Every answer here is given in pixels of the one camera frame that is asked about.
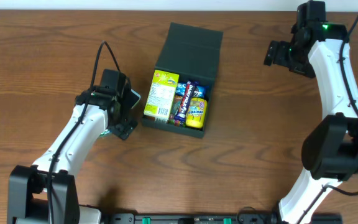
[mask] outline yellow bottle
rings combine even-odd
[[[202,98],[192,98],[186,115],[186,127],[201,129],[204,126],[208,102]]]

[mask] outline white wall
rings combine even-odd
[[[295,11],[307,0],[0,0],[0,9]],[[358,11],[358,0],[327,0],[327,11]]]

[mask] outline black cable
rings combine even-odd
[[[345,58],[343,57],[343,50],[344,50],[344,47],[345,47],[345,44],[349,41],[349,38],[350,38],[350,35],[352,34],[355,26],[357,25],[357,22],[358,22],[358,14],[357,14],[357,17],[353,23],[353,25],[351,26],[351,28],[349,29],[349,32],[347,33],[347,35],[345,36],[345,38],[343,39],[342,41],[342,44],[341,44],[341,48],[339,50],[339,64],[341,66],[341,73],[342,73],[342,78],[343,78],[343,82],[345,84],[345,87],[346,87],[346,92],[347,94],[349,95],[349,101],[350,101],[350,105],[352,105],[353,107],[353,110],[354,112],[356,113],[357,117],[358,117],[358,109],[357,109],[357,106],[356,106],[356,101],[353,99],[353,96],[352,96],[352,92],[351,92],[351,89],[350,89],[350,86],[349,86],[349,83],[347,82],[347,77],[346,77],[346,72],[345,72],[345,66],[343,64],[343,61],[345,60]],[[300,224],[302,219],[306,216],[306,214],[311,210],[311,208],[315,205],[315,203],[317,202],[317,200],[322,196],[322,194],[327,190],[327,188],[330,188],[330,189],[333,189],[343,195],[347,195],[347,196],[357,196],[358,195],[358,191],[356,192],[347,192],[345,190],[342,190],[342,189],[339,189],[337,187],[334,187],[332,185],[325,185],[322,187],[320,193],[314,198],[314,200],[312,201],[312,203],[309,205],[309,207],[303,212],[301,218],[298,220],[298,223],[297,224]]]
[[[109,46],[109,44],[104,40],[102,41],[102,43],[100,44],[98,53],[96,54],[96,59],[94,62],[94,67],[93,67],[93,73],[92,73],[92,79],[91,79],[91,84],[89,86],[89,95],[88,97],[85,99],[85,105],[84,105],[84,109],[82,110],[82,113],[80,115],[80,117],[78,117],[77,122],[74,124],[73,128],[70,130],[70,132],[66,135],[66,137],[63,139],[62,143],[60,143],[59,147],[57,148],[56,152],[52,155],[52,160],[50,161],[50,166],[49,166],[49,172],[48,172],[48,176],[47,176],[47,195],[48,195],[48,209],[49,209],[49,223],[50,224],[54,224],[54,219],[53,219],[53,203],[52,203],[52,172],[53,172],[53,168],[55,167],[55,163],[57,162],[57,159],[60,155],[60,152],[62,151],[64,145],[67,143],[67,141],[69,140],[69,138],[71,137],[71,135],[74,133],[75,129],[82,124],[82,120],[85,116],[85,112],[86,109],[88,107],[88,103],[90,101],[91,98],[91,94],[92,91],[94,89],[94,80],[96,78],[96,71],[98,70],[98,63],[99,63],[99,58],[100,58],[100,53],[102,51],[103,46],[106,45],[106,47],[109,49],[109,52],[111,54],[112,59],[114,60],[114,63],[116,64],[117,70],[119,72],[120,69],[118,67],[118,63],[117,60]]]
[[[251,206],[242,207],[242,208],[240,208],[240,210],[237,212],[237,215],[236,215],[237,223],[244,224],[244,222],[241,221],[241,219],[240,219],[241,212],[243,212],[245,210],[250,210],[250,209],[253,210],[257,214],[258,211],[254,207],[251,207]],[[266,224],[266,220],[260,214],[257,214],[257,215],[263,221],[263,223]]]

